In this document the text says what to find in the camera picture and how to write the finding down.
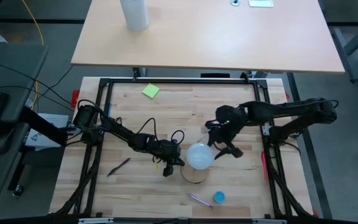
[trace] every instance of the wooden table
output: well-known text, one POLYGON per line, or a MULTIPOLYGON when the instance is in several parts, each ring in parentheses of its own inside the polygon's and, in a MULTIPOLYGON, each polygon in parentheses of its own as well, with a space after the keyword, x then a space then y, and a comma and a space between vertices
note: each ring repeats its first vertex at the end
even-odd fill
POLYGON ((344 73, 317 0, 147 0, 147 12, 149 27, 133 32, 118 0, 93 0, 71 62, 344 73))
MULTIPOLYGON (((80 99, 95 101, 98 83, 99 78, 85 77, 80 99)), ((281 79, 268 79, 267 83, 272 103, 287 101, 281 79)), ((147 119, 154 117, 159 139, 169 139, 175 130, 183 130, 186 136, 181 144, 182 159, 186 156, 186 149, 203 136, 202 127, 207 120, 215 118, 216 108, 222 105, 237 106, 239 103, 255 100, 250 85, 158 84, 160 91, 154 99, 142 94, 145 86, 142 83, 115 83, 110 116, 120 116, 123 125, 133 131, 137 131, 147 119)), ((283 125, 289 120, 277 119, 276 124, 283 125)), ((153 133, 152 127, 152 124, 148 124, 143 133, 153 133)), ((175 166, 173 175, 163 177, 163 167, 157 171, 151 155, 135 152, 124 141, 106 134, 93 214, 103 212, 105 217, 142 218, 263 218, 266 213, 273 215, 269 183, 264 179, 260 160, 263 146, 259 127, 243 128, 233 143, 243 151, 241 158, 222 156, 214 162, 209 177, 204 182, 190 184, 183 179, 178 166, 175 166), (128 157, 132 159, 126 165, 114 175, 106 177, 112 168, 128 157), (213 202, 213 194, 218 190, 226 194, 226 201, 219 205, 213 202), (216 207, 212 210, 189 198, 187 193, 216 207)), ((62 207, 78 186, 84 153, 84 144, 66 147, 50 206, 51 212, 62 207)), ((306 211, 311 213, 299 153, 287 146, 281 147, 281 153, 288 188, 306 211)), ((278 187, 277 194, 284 212, 282 194, 278 187)), ((84 194, 82 209, 86 198, 87 194, 84 194)))

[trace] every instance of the floor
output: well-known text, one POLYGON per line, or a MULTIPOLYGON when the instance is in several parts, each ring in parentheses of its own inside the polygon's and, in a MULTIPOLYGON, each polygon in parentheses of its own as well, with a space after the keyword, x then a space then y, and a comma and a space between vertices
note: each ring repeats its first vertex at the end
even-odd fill
MULTIPOLYGON (((358 22, 358 1, 323 1, 326 6, 328 21, 358 22)), ((90 0, 31 0, 28 1, 33 14, 40 19, 84 19, 90 0)), ((28 14, 20 0, 4 1, 0 7, 0 17, 27 18, 28 14)), ((25 43, 40 44, 39 35, 34 24, 2 24, 0 28, 22 32, 25 43)), ((39 80, 48 85, 55 84, 70 68, 70 60, 82 25, 41 24, 45 43, 49 53, 39 80)), ((343 27, 341 30, 347 40, 351 39, 358 27, 343 27)), ((358 67, 358 51, 352 56, 358 67)), ((153 68, 148 70, 151 77, 198 77, 200 73, 217 72, 205 70, 173 70, 153 68)), ((230 71, 232 77, 238 77, 241 71, 230 71)), ((73 67, 71 72, 55 87, 55 91, 66 99, 71 92, 79 89, 84 76, 95 77, 130 77, 130 68, 108 67, 73 67)), ((272 74, 268 78, 283 78, 285 88, 290 93, 286 75, 272 74)), ((358 86, 349 82, 345 75, 325 75, 296 73, 302 100, 314 97, 325 97, 339 100, 338 119, 330 125, 315 125, 310 128, 311 138, 318 158, 321 175, 328 195, 333 218, 338 220, 358 221, 358 86)), ((56 96, 47 96, 60 101, 56 96)), ((39 102, 40 112, 67 114, 72 112, 47 99, 39 102)), ((302 153, 302 161, 313 207, 321 213, 316 196, 313 176, 305 152, 302 139, 298 141, 302 153)), ((52 151, 51 157, 61 156, 52 151)), ((3 191, 0 196, 0 218, 29 217, 45 215, 52 198, 58 166, 27 166, 21 184, 25 192, 20 198, 14 198, 9 192, 3 191)))

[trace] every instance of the blue cap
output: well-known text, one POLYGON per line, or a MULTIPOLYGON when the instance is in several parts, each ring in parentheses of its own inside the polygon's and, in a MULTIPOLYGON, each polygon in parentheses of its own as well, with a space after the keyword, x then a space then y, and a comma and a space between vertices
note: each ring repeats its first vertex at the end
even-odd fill
POLYGON ((215 202, 222 203, 224 202, 224 193, 222 191, 217 191, 214 194, 215 202))

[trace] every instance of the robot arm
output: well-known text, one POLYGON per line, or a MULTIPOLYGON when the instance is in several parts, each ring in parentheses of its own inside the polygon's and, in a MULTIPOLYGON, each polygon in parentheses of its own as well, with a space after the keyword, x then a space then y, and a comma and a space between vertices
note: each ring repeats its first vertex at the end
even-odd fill
POLYGON ((282 142, 291 134, 299 134, 312 124, 331 124, 334 122, 337 105, 333 106, 332 101, 334 100, 318 98, 279 105, 250 101, 239 105, 237 108, 221 106, 215 112, 216 119, 205 123, 205 126, 209 129, 208 145, 212 146, 215 142, 226 144, 227 148, 223 149, 215 159, 224 154, 232 154, 236 158, 241 157, 241 150, 234 147, 231 141, 244 126, 264 125, 274 118, 298 116, 297 119, 284 126, 272 126, 268 129, 272 143, 282 142))
POLYGON ((171 139, 171 141, 165 139, 158 140, 156 135, 139 132, 133 133, 114 118, 108 117, 96 106, 81 106, 73 124, 84 132, 81 140, 86 143, 97 144, 103 140, 101 137, 102 133, 108 132, 127 142, 128 146, 136 152, 149 153, 158 157, 167 163, 166 168, 163 170, 164 177, 168 177, 173 173, 172 166, 185 165, 182 159, 180 159, 181 149, 176 139, 171 139), (100 126, 94 123, 98 114, 101 117, 100 126))

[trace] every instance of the yellow sticky note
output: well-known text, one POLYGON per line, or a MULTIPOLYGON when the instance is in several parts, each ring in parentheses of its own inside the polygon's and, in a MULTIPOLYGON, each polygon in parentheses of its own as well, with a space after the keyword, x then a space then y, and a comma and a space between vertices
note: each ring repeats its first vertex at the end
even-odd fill
POLYGON ((142 93, 146 94, 148 97, 150 97, 151 99, 155 97, 155 95, 158 93, 158 91, 160 91, 160 89, 149 83, 146 88, 144 88, 144 90, 142 91, 142 93))

